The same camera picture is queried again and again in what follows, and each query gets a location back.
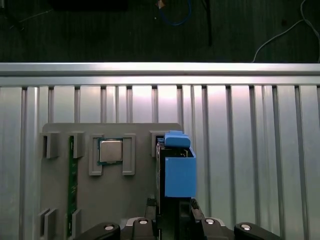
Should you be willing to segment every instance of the silver screw head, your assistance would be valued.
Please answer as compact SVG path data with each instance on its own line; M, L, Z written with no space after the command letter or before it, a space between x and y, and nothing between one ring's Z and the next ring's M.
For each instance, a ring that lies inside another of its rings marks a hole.
M243 230L246 230L246 231L249 231L249 230L251 229L251 227L250 227L249 225L247 225L247 224L242 224L242 225L241 225L241 228L242 228Z
M147 221L147 220L140 220L139 223L140 223L140 224L147 224L148 221Z
M212 219L210 219L210 218L207 218L207 219L205 220L205 222L206 222L207 224L214 224L214 223L215 223L215 221L212 220Z
M112 230L112 229L114 229L114 226L112 226L112 225L106 226L106 227L104 228L104 230L107 230L107 231L110 231L110 230Z

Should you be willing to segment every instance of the metal frame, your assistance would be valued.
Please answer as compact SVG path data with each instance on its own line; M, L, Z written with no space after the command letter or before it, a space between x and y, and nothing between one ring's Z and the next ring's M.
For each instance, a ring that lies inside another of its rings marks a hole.
M317 85L320 84L318 76L320 64L0 63L0 87L133 84Z
M0 63L1 237L36 239L44 124L179 123L206 215L319 239L319 86L320 64Z

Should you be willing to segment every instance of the green circuit board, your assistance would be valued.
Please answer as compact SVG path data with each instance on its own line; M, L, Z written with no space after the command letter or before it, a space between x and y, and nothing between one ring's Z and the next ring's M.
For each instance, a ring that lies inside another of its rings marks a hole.
M78 188L78 160L74 158L74 137L69 137L69 174L68 174L68 199L67 199L67 233L72 235L72 214L77 210L77 188Z

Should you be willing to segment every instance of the dark floor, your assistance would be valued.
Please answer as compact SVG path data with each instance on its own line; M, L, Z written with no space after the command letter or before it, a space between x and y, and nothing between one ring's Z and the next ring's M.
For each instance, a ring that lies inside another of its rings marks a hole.
M129 0L122 12L51 11L25 21L21 32L0 17L0 62L251 62L262 43L301 18L301 1L210 0L212 46L201 0L191 0L191 17L180 26L161 19L155 0ZM19 20L51 9L46 0L8 2ZM187 15L187 0L166 2L169 19ZM304 9L320 30L320 0L307 0ZM300 23L256 61L314 63L318 54L313 31Z

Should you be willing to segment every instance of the aluminum rail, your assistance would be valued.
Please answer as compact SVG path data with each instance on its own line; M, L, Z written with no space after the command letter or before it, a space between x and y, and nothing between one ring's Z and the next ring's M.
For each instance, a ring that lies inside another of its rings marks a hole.
M320 85L320 64L0 63L0 87Z

